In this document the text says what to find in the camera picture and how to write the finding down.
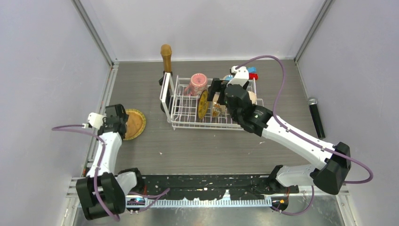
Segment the large yellow woven plate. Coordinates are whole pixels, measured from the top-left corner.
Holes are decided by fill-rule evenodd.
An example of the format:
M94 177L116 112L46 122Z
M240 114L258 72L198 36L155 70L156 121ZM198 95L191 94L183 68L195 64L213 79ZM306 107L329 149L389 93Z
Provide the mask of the large yellow woven plate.
M133 140L137 138L145 129L146 118L144 114L137 109L127 109L126 113L128 115L127 131L125 133L125 140Z

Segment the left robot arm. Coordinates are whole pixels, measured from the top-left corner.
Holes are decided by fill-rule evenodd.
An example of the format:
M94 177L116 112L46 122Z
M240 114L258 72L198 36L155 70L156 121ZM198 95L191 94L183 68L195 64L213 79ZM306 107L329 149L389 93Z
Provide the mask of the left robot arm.
M121 104L109 105L105 114L90 113L86 125L97 129L98 149L86 176L79 179L76 191L87 220L116 216L126 208L126 195L144 190L138 168L115 173L116 159L126 136L129 115Z

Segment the pink ceramic mug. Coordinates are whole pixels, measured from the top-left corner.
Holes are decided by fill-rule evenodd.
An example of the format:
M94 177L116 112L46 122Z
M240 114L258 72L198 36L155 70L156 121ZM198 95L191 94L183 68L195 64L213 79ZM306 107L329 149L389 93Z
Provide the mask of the pink ceramic mug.
M184 89L183 94L187 96L198 96L207 88L207 76L196 73L191 76L189 85Z

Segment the small yellow patterned plate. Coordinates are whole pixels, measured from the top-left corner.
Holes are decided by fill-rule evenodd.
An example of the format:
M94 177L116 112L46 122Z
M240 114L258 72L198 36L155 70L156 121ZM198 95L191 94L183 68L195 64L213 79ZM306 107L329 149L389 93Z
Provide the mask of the small yellow patterned plate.
M208 95L209 95L209 92L206 89L206 90L202 91L202 93L201 93L201 95L200 95L200 97L198 99L197 117L198 117L199 120L202 120L205 117L206 113L207 113L207 110L208 110L208 100L207 100Z

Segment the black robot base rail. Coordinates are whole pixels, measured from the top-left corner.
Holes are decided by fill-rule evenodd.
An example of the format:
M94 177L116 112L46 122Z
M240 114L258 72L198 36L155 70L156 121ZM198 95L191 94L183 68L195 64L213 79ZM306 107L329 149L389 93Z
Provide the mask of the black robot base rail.
M127 208L286 207L298 186L282 187L261 174L144 175L126 198Z

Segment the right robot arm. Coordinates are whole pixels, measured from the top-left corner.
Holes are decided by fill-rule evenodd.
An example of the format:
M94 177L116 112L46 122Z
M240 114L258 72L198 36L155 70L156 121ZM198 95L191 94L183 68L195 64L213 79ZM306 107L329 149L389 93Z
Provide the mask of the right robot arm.
M269 175L269 188L281 193L290 186L316 186L336 195L351 169L350 147L339 142L334 145L296 131L273 111L253 104L249 92L239 84L229 84L218 78L212 80L209 100L219 94L219 102L226 106L232 120L245 131L275 141L306 159L309 164L288 167L276 166Z

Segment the white floral bowl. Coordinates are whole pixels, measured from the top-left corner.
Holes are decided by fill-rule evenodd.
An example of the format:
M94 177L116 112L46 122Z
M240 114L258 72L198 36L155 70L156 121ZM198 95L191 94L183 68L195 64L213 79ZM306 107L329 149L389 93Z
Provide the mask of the white floral bowl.
M215 93L212 100L212 108L211 108L211 113L213 118L221 117L226 112L226 106L219 104L217 102L218 99L219 99L219 93Z

